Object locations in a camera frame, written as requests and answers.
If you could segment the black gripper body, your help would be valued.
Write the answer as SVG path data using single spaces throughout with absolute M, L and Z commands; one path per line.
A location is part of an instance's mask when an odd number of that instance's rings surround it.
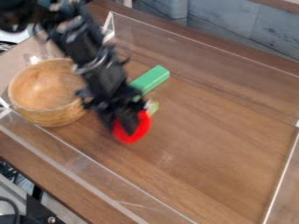
M 101 117 L 137 116 L 146 111 L 142 91 L 127 82 L 123 64 L 77 65 L 74 68 L 87 83 L 78 91 L 86 109 Z

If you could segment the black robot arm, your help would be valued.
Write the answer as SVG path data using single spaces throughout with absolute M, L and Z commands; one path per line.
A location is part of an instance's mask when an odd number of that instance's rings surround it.
M 0 0 L 0 30 L 18 33 L 33 27 L 46 31 L 87 83 L 78 91 L 85 107 L 97 110 L 113 135 L 133 140 L 150 130 L 147 100 L 127 81 L 127 61 L 105 42 L 106 33 L 87 7 L 91 1 Z

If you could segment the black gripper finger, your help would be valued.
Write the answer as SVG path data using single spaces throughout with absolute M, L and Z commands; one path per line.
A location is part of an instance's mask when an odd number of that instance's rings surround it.
M 98 117 L 99 117 L 99 120 L 103 122 L 106 128 L 109 130 L 113 130 L 113 128 L 114 128 L 114 121 L 117 119 L 115 114 L 114 113 L 98 112 Z
M 127 109 L 121 114 L 121 123 L 126 130 L 126 133 L 133 136 L 137 133 L 138 126 L 141 124 L 139 121 L 139 112 L 137 110 Z

